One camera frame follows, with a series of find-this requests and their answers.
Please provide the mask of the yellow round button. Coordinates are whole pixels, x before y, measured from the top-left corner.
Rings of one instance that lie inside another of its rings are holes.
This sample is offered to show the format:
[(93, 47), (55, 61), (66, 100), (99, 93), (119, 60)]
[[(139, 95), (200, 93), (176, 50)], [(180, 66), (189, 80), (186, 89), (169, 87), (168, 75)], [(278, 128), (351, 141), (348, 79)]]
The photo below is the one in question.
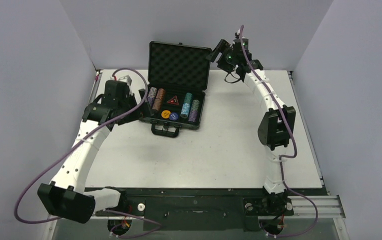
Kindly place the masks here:
[(169, 110), (163, 110), (161, 113), (161, 117), (163, 119), (169, 119), (170, 115), (171, 115), (171, 111), (169, 111)]

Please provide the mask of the triangular all-in button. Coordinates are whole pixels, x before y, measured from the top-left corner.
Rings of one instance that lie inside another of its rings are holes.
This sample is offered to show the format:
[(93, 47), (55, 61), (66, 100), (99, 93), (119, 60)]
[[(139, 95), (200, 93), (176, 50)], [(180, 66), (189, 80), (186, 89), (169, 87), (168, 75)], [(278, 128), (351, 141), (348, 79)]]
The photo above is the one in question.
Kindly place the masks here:
[(175, 105), (175, 106), (178, 106), (179, 105), (179, 99), (178, 99), (178, 96), (175, 95), (173, 96), (171, 99), (169, 99), (167, 102), (167, 104), (169, 105)]

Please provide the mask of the blue round button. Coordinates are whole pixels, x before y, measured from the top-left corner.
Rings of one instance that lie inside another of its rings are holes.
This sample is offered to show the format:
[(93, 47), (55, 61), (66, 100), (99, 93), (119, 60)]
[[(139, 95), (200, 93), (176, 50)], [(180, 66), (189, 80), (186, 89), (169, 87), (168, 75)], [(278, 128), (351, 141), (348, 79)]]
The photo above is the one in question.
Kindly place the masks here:
[(179, 114), (176, 113), (176, 112), (172, 112), (170, 115), (169, 115), (169, 119), (171, 121), (177, 121), (178, 119), (180, 118)]

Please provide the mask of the black poker case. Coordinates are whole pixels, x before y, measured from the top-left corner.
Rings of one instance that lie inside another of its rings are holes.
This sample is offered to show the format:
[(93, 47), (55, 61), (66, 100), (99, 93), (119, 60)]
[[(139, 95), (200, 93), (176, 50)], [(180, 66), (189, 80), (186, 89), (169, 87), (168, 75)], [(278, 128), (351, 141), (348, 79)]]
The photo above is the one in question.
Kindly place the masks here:
[[(206, 56), (210, 52), (209, 47), (203, 46), (160, 41), (149, 43), (148, 91), (151, 87), (166, 90), (160, 112), (140, 119), (151, 124), (154, 135), (175, 138), (181, 129), (199, 129), (210, 70), (210, 62), (206, 60)], [(188, 118), (181, 117), (177, 121), (162, 118), (163, 110), (178, 113), (180, 116), (186, 93), (191, 93), (193, 100), (200, 101), (197, 121), (189, 122)], [(179, 105), (167, 104), (175, 95), (178, 96)]]

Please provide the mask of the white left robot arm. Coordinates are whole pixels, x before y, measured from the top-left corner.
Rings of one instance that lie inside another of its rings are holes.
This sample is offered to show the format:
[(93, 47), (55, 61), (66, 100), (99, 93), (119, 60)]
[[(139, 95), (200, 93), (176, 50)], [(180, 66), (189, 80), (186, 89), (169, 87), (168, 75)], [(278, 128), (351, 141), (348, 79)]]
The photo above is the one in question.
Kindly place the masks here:
[(84, 110), (74, 142), (76, 148), (67, 155), (50, 183), (42, 183), (37, 195), (50, 215), (86, 223), (99, 211), (110, 209), (115, 215), (127, 211), (123, 191), (114, 187), (85, 191), (85, 183), (100, 147), (115, 125), (141, 117), (141, 109), (131, 89), (131, 79), (108, 80), (104, 92)]

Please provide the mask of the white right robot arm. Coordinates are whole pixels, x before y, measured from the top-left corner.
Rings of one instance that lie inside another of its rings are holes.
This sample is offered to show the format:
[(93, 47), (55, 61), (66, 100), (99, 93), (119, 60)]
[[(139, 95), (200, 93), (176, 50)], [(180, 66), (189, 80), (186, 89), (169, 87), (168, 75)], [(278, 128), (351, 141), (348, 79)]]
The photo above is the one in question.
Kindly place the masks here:
[(252, 59), (249, 40), (240, 32), (236, 32), (232, 43), (221, 39), (206, 59), (216, 62), (217, 67), (228, 74), (237, 74), (238, 80), (251, 90), (264, 112), (257, 130), (266, 154), (262, 198), (259, 205), (247, 204), (245, 209), (260, 209), (266, 215), (281, 216), (288, 204), (283, 163), (288, 145), (296, 144), (293, 137), (296, 110), (275, 93), (260, 61)]

